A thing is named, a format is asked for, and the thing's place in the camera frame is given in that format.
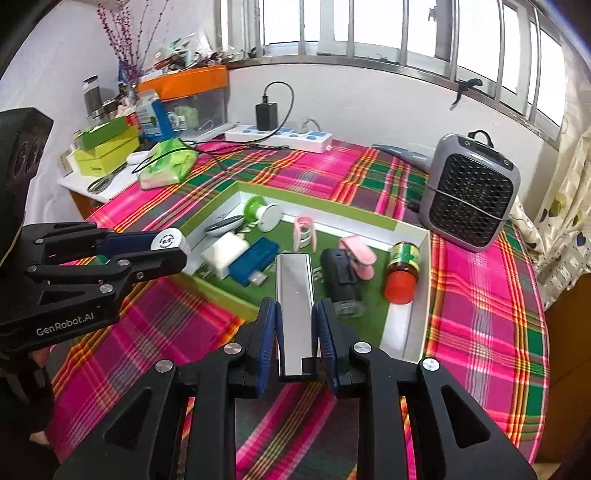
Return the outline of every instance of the pink clip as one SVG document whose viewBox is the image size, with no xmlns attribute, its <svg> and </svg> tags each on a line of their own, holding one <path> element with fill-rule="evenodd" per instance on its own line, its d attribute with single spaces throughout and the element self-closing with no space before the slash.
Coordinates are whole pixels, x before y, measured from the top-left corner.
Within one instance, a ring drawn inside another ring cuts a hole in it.
<svg viewBox="0 0 591 480">
<path fill-rule="evenodd" d="M 370 280 L 374 276 L 372 265 L 378 257 L 359 235 L 347 236 L 339 240 L 339 248 L 346 250 L 351 258 L 351 266 L 361 280 Z"/>
<path fill-rule="evenodd" d="M 294 252 L 307 247 L 312 242 L 312 251 L 316 253 L 316 230 L 314 220 L 309 215 L 300 215 L 294 220 Z"/>
</svg>

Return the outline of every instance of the plastic bag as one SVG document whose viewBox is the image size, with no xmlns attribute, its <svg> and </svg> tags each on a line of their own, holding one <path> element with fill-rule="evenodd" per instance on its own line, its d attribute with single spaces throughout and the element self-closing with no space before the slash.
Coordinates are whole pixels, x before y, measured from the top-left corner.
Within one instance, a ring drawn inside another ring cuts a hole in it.
<svg viewBox="0 0 591 480">
<path fill-rule="evenodd" d="M 142 189 L 148 190 L 180 183 L 187 178 L 197 157 L 197 152 L 186 148 L 178 138 L 160 142 L 154 147 L 153 158 L 158 160 L 148 164 L 140 172 L 139 185 Z"/>
</svg>

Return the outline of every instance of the patterned curtain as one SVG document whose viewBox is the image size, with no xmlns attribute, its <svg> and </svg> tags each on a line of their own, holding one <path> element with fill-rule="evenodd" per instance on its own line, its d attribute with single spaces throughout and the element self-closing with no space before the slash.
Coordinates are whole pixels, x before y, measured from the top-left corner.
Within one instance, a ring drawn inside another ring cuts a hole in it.
<svg viewBox="0 0 591 480">
<path fill-rule="evenodd" d="M 591 82 L 564 47 L 566 108 L 554 176 L 535 221 L 517 200 L 511 218 L 530 247 L 544 308 L 591 273 Z"/>
</svg>

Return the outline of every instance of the white extension socket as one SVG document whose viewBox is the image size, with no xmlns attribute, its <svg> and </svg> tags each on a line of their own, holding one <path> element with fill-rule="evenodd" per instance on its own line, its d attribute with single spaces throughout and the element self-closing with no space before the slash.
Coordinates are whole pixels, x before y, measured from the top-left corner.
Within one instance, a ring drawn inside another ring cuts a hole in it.
<svg viewBox="0 0 591 480">
<path fill-rule="evenodd" d="M 256 125 L 238 125 L 227 131 L 225 135 L 229 142 L 251 142 L 264 138 L 270 133 L 259 130 Z M 332 137 L 332 134 L 317 131 L 299 134 L 293 128 L 283 127 L 272 137 L 263 140 L 261 144 L 270 147 L 287 145 L 293 150 L 324 153 L 332 145 Z"/>
</svg>

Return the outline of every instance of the yellow-green box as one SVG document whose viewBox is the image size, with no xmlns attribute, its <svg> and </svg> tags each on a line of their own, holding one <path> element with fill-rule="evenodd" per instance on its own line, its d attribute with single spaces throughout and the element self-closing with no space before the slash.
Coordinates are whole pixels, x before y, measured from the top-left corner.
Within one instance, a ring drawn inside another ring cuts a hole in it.
<svg viewBox="0 0 591 480">
<path fill-rule="evenodd" d="M 138 147 L 138 130 L 136 127 L 129 127 L 91 150 L 76 150 L 74 158 L 82 175 L 103 177 L 125 162 L 127 156 Z"/>
</svg>

